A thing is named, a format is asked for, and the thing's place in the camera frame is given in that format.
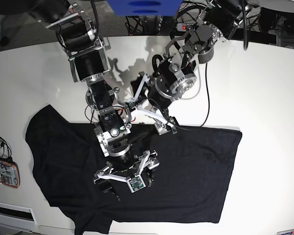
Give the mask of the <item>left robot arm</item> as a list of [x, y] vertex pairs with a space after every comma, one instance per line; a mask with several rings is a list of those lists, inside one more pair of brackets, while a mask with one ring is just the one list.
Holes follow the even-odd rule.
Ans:
[[171, 36], [164, 54], [152, 57], [153, 74], [140, 72], [131, 82], [135, 95], [128, 102], [130, 110], [154, 119], [159, 135], [181, 128], [169, 115], [169, 106], [198, 81], [195, 71], [212, 59], [218, 40], [230, 39], [243, 24], [243, 47], [248, 48], [245, 0], [213, 0], [202, 9], [203, 19], [187, 26], [183, 35]]

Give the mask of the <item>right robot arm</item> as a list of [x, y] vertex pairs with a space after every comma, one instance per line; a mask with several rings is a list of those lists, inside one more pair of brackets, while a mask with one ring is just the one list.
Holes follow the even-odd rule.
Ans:
[[131, 105], [119, 98], [119, 88], [110, 87], [103, 76], [110, 71], [106, 46], [99, 35], [99, 18], [94, 1], [90, 16], [72, 0], [35, 0], [29, 14], [55, 32], [68, 57], [75, 82], [87, 83], [87, 105], [98, 114], [95, 134], [107, 164], [94, 175], [102, 191], [114, 191], [112, 181], [125, 183], [132, 193], [153, 185], [159, 161], [156, 152], [132, 152]]

